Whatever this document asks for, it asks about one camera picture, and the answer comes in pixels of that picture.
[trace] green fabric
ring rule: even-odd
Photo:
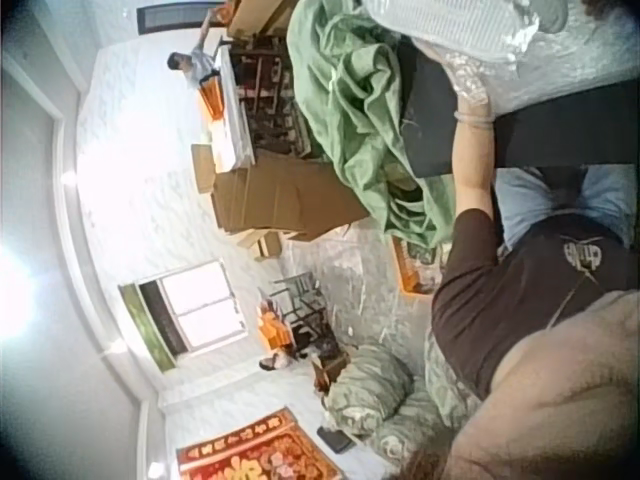
[[[411,171],[396,40],[353,0],[300,0],[287,34],[295,97],[338,177],[384,231],[432,247],[451,236],[453,181],[418,179],[412,192],[389,182]]]

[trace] cardboard flap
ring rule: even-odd
[[[191,145],[191,158],[193,170],[196,174],[196,186],[200,193],[213,191],[213,183],[216,179],[216,165],[211,151],[211,145]]]

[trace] window pane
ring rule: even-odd
[[[179,322],[194,348],[245,330],[241,323],[242,316],[236,311],[233,299],[182,315]]]
[[[162,285],[177,315],[231,296],[220,262],[163,278]]]

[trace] marble wall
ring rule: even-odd
[[[212,49],[220,31],[212,31]],[[190,145],[205,125],[197,92],[167,69],[170,52],[188,52],[197,30],[158,33],[102,49],[78,117],[77,176],[87,238],[107,301],[130,322],[117,287],[222,259],[249,328],[248,337],[180,361],[161,375],[138,345],[159,390],[184,386],[264,352],[257,337],[260,290],[281,278],[277,262],[254,262],[216,227],[199,195]]]
[[[283,407],[288,407],[316,445],[351,480],[380,480],[391,467],[369,448],[358,445],[336,455],[316,435],[323,410],[313,391],[313,371],[306,363],[287,370],[259,372],[196,401],[167,411],[167,449],[171,478],[179,479],[175,451],[224,435]]]

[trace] red rug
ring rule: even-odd
[[[340,480],[342,474],[285,408],[178,450],[181,480]]]

